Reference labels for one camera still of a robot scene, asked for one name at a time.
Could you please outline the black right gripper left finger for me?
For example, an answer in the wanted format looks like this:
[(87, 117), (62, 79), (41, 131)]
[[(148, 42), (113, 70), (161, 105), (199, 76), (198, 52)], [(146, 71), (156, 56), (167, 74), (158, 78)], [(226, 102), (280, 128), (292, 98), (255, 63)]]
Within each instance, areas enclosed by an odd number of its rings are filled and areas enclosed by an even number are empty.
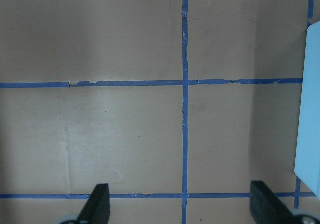
[(110, 209), (109, 185), (97, 184), (77, 217), (76, 223), (107, 224), (110, 219)]

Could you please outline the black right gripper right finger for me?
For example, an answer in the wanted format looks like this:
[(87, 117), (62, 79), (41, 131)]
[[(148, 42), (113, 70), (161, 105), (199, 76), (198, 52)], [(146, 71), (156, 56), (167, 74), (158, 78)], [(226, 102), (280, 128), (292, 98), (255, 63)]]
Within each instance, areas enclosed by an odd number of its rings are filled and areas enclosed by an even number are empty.
[(297, 222), (293, 213), (263, 181), (252, 181), (250, 185), (250, 213), (255, 223)]

